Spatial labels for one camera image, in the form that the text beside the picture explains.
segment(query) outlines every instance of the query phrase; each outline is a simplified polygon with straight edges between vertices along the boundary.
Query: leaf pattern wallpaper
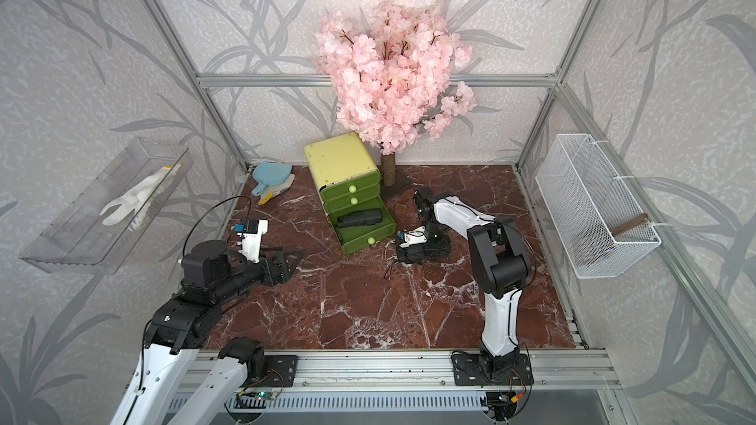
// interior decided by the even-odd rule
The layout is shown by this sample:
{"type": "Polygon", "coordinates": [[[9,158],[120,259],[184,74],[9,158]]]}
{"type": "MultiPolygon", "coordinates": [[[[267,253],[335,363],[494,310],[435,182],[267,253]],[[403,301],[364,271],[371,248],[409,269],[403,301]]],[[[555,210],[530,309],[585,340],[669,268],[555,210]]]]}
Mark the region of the leaf pattern wallpaper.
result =
{"type": "MultiPolygon", "coordinates": [[[[752,0],[607,0],[567,80],[693,259],[756,338],[756,12],[752,0]]],[[[756,405],[655,253],[578,280],[524,168],[591,346],[606,347],[643,423],[756,423],[756,405]]]]}
{"type": "Polygon", "coordinates": [[[0,56],[0,423],[106,423],[178,287],[180,243],[241,166],[138,0],[0,0],[0,56]],[[118,272],[19,260],[134,137],[186,145],[194,165],[118,272]]]}
{"type": "MultiPolygon", "coordinates": [[[[429,0],[409,0],[424,4],[429,0]]],[[[547,74],[559,64],[586,0],[446,0],[448,26],[473,46],[462,73],[547,74]]],[[[161,0],[200,73],[314,73],[317,21],[343,10],[368,23],[375,0],[161,0]]],[[[422,139],[400,163],[511,163],[542,89],[478,89],[480,106],[444,138],[422,139]]],[[[212,89],[250,163],[303,163],[302,148],[344,133],[330,89],[212,89]]]]}

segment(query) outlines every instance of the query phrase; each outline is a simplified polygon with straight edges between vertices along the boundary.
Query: metal grille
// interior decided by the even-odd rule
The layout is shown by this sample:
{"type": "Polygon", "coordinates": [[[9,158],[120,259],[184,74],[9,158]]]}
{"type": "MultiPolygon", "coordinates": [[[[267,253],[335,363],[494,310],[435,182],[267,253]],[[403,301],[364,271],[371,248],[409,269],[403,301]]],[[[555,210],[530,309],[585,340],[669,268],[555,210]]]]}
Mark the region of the metal grille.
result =
{"type": "Polygon", "coordinates": [[[611,235],[643,211],[591,135],[557,135],[535,180],[580,279],[616,277],[661,243],[650,223],[611,235]]]}
{"type": "MultiPolygon", "coordinates": [[[[241,398],[246,408],[226,402],[232,412],[480,411],[483,392],[284,392],[273,401],[241,398]]],[[[176,394],[168,412],[177,412],[191,394],[176,394]]]]}

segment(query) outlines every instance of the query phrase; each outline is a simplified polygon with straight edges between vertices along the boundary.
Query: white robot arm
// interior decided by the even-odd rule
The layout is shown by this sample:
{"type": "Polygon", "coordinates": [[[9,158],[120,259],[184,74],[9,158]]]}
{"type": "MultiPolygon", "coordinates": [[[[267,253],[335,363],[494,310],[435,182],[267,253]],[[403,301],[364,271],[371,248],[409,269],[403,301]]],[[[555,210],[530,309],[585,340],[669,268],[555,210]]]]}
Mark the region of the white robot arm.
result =
{"type": "Polygon", "coordinates": [[[485,293],[485,328],[478,358],[480,371],[489,383],[508,374],[519,361],[515,333],[517,306],[530,270],[524,239],[511,219],[499,220],[462,203],[451,194],[434,195],[430,188],[415,193],[423,226],[397,235],[399,262],[421,263],[444,257],[450,242],[446,227],[468,243],[473,278],[485,293]],[[496,253],[495,247],[502,247],[496,253]]]}
{"type": "MultiPolygon", "coordinates": [[[[261,254],[260,237],[267,228],[265,220],[248,220],[240,225],[241,253],[228,249],[225,241],[211,240],[199,243],[184,256],[182,289],[156,310],[146,329],[136,370],[110,425],[162,423],[178,384],[221,318],[222,305],[256,285],[274,286],[291,279],[303,252],[261,254]],[[232,266],[232,260],[239,264],[232,266]]],[[[273,371],[259,342],[233,338],[221,349],[219,360],[200,389],[170,423],[210,423],[232,392],[248,379],[263,381],[266,368],[273,371]]]]}

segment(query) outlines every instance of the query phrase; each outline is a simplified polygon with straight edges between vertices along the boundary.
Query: pink flower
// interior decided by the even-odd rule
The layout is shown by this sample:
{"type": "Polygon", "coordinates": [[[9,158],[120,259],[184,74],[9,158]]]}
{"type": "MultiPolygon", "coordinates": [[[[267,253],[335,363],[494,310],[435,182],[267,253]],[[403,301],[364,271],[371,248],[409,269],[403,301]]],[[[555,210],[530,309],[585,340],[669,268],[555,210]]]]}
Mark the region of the pink flower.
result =
{"type": "Polygon", "coordinates": [[[383,154],[401,152],[420,138],[422,125],[438,138],[451,118],[475,108],[473,91],[459,82],[443,96],[440,113],[428,118],[448,89],[450,63],[461,68],[470,48],[460,36],[446,33],[443,0],[414,9],[397,0],[380,0],[369,31],[354,34],[354,22],[341,13],[326,14],[316,34],[318,72],[331,76],[339,97],[336,119],[359,133],[383,154]]]}

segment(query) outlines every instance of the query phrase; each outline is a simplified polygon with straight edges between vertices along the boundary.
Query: blue dustpan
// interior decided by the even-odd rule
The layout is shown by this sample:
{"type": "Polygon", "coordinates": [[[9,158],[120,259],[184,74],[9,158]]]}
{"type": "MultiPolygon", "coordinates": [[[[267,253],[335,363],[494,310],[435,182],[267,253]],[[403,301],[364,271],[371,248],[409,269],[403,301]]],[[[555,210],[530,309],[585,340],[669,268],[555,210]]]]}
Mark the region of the blue dustpan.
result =
{"type": "Polygon", "coordinates": [[[259,166],[252,171],[252,177],[257,181],[257,187],[252,190],[252,195],[260,195],[266,187],[270,185],[283,184],[287,177],[291,174],[290,164],[281,163],[260,163],[259,166]]]}

